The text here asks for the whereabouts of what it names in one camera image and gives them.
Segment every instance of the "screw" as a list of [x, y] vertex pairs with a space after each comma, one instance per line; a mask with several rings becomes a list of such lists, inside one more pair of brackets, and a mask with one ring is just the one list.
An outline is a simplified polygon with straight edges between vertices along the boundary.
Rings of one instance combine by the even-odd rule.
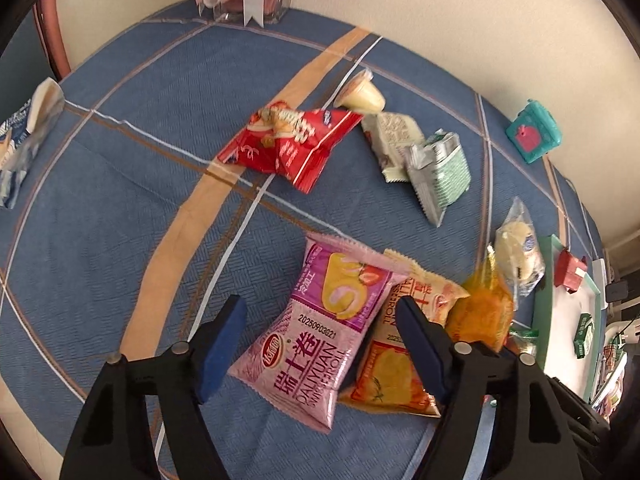
[[464, 341], [458, 341], [455, 345], [453, 345], [453, 349], [462, 355], [471, 354], [471, 345], [469, 343], [465, 343]]
[[533, 366], [536, 364], [536, 358], [531, 354], [522, 353], [520, 354], [520, 362], [527, 366]]
[[186, 341], [178, 341], [171, 347], [171, 352], [176, 355], [186, 354], [189, 351], [189, 343]]
[[107, 355], [107, 362], [110, 365], [116, 365], [120, 362], [120, 359], [122, 359], [122, 354], [120, 352], [111, 352], [109, 355]]

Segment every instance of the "orange snack package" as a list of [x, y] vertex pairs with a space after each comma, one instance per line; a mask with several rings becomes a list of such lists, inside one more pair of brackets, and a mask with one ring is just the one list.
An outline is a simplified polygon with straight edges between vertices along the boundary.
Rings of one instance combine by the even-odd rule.
[[513, 319], [513, 296], [495, 264], [494, 249], [487, 247], [484, 264], [463, 283], [469, 297], [451, 309], [445, 330], [454, 341], [482, 341], [499, 352]]
[[402, 254], [388, 249], [385, 256], [408, 264], [411, 273], [391, 289], [376, 319], [355, 384], [341, 392], [338, 400], [369, 413], [440, 416], [435, 400], [424, 391], [396, 328], [396, 303], [402, 296], [411, 296], [430, 321], [444, 326], [453, 304], [468, 293], [456, 283], [427, 272]]

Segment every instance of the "green snack package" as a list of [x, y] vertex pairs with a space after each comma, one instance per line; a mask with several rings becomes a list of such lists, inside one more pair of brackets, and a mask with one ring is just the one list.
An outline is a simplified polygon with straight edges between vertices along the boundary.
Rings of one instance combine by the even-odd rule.
[[593, 343], [593, 319], [591, 314], [580, 314], [578, 329], [575, 331], [574, 350], [578, 359], [583, 359]]

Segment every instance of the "blue bedsheet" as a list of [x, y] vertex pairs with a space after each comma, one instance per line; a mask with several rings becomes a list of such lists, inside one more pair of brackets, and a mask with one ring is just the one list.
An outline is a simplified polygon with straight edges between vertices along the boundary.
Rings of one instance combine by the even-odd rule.
[[[60, 453], [105, 356], [120, 346], [154, 251], [208, 178], [208, 161], [256, 108], [352, 29], [296, 10], [265, 30], [214, 26], [185, 2], [136, 25], [62, 83], [66, 109], [0, 222], [2, 377]], [[375, 39], [364, 35], [301, 108], [321, 106]], [[567, 222], [578, 257], [602, 254], [595, 224], [590, 219], [592, 248], [562, 175], [542, 160], [525, 164], [504, 133], [509, 121], [472, 89], [387, 40], [362, 64], [373, 70], [386, 110], [413, 116], [425, 134], [459, 133], [469, 191], [434, 228], [408, 184], [384, 182], [359, 128], [334, 149], [309, 195], [277, 177], [257, 200], [264, 176], [246, 171], [181, 275], [157, 352], [189, 331], [199, 305], [203, 320], [213, 319], [232, 293], [249, 306], [238, 354], [244, 351], [286, 304], [304, 228], [393, 248], [461, 283], [517, 195], [539, 236]], [[530, 324], [532, 296], [516, 317]], [[149, 412], [156, 440], [155, 404]], [[436, 424], [338, 406], [325, 436], [229, 377], [202, 414], [231, 478], [247, 480], [411, 478]], [[490, 409], [482, 420], [468, 471], [474, 479]], [[166, 444], [159, 463], [174, 478]]]

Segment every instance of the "red snack package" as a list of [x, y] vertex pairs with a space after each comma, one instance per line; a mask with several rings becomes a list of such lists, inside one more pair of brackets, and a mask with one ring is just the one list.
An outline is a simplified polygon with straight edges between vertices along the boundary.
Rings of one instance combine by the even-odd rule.
[[332, 148], [361, 118], [344, 110], [300, 112], [277, 101], [253, 114], [218, 154], [218, 160], [283, 175], [297, 189], [309, 193]]

